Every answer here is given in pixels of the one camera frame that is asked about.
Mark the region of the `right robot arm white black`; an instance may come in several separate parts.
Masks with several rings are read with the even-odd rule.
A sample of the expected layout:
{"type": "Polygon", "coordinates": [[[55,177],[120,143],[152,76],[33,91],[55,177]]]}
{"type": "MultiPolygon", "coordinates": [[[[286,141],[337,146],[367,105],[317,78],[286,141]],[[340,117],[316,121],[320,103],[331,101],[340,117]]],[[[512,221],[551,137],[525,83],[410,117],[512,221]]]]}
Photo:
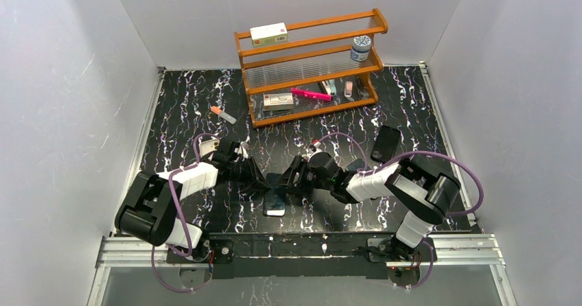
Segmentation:
{"type": "Polygon", "coordinates": [[[286,198],[307,197],[313,190],[327,190],[343,204],[396,197],[408,210],[395,234],[379,246],[367,246],[370,254],[390,260],[405,260],[440,225],[450,212],[461,190],[457,178],[435,171],[414,155],[401,155],[384,167],[367,169],[357,165],[342,168],[330,154],[317,152],[309,158],[297,156],[282,174],[269,174],[270,190],[264,197],[264,215],[280,216],[286,198]]]}

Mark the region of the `beige phone case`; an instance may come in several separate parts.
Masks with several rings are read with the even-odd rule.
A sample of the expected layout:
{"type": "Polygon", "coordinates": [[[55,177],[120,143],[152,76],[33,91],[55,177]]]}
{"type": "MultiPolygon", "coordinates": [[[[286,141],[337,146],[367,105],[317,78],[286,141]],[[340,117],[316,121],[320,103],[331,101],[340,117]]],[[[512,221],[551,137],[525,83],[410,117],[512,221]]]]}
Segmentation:
{"type": "Polygon", "coordinates": [[[270,217],[282,217],[286,212],[286,200],[281,200],[276,194],[264,196],[263,214],[270,217]]]}

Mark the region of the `black smartphone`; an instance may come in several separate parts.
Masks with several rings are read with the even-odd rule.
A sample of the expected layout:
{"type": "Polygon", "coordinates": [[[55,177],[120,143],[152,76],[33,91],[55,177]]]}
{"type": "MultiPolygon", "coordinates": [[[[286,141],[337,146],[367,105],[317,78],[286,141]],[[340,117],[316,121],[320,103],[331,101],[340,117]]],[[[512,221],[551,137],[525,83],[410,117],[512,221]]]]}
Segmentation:
{"type": "Polygon", "coordinates": [[[270,189],[264,195],[263,214],[270,217],[282,217],[286,212],[287,187],[281,183],[281,174],[269,173],[266,180],[270,189]]]}

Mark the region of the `smartphone with silver edge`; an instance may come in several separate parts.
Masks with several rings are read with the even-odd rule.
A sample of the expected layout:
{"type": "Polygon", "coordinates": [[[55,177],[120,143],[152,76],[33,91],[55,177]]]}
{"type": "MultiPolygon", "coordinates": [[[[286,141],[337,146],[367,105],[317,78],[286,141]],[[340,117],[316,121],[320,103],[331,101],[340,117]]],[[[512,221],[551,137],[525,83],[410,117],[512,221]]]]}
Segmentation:
{"type": "Polygon", "coordinates": [[[367,166],[363,159],[357,158],[356,160],[352,161],[350,164],[346,166],[346,170],[348,172],[361,172],[365,171],[367,166]]]}

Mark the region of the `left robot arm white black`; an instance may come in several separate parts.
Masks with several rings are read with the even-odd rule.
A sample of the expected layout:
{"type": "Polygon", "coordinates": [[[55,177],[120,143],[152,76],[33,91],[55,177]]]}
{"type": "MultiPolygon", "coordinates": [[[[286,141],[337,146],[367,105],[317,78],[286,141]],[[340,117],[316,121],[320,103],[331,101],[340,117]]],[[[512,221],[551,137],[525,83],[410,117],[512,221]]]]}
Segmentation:
{"type": "Polygon", "coordinates": [[[139,172],[117,211],[114,226],[157,247],[163,244],[191,257],[204,235],[186,221],[181,200],[223,183],[236,183],[244,193],[269,190],[243,143],[213,139],[214,147],[198,154],[195,163],[165,173],[139,172]]]}

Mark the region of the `black phone case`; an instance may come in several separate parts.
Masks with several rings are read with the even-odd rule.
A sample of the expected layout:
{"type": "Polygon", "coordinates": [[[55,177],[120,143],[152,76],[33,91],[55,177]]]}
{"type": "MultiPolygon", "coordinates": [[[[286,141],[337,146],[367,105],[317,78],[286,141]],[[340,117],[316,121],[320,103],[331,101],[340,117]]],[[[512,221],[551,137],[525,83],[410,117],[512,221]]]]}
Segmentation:
{"type": "Polygon", "coordinates": [[[381,126],[376,135],[370,158],[378,163],[385,163],[391,160],[398,147],[401,139],[401,132],[390,126],[381,126]]]}

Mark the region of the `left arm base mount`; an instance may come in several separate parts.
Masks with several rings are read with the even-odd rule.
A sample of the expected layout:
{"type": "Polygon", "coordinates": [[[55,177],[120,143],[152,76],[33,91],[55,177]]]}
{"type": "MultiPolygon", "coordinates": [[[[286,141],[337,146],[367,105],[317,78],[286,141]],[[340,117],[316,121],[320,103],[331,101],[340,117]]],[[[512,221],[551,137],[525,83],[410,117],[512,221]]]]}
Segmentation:
{"type": "Polygon", "coordinates": [[[186,258],[179,270],[179,279],[186,290],[195,292],[212,280],[217,264],[232,262],[233,244],[226,239],[204,239],[186,258]]]}

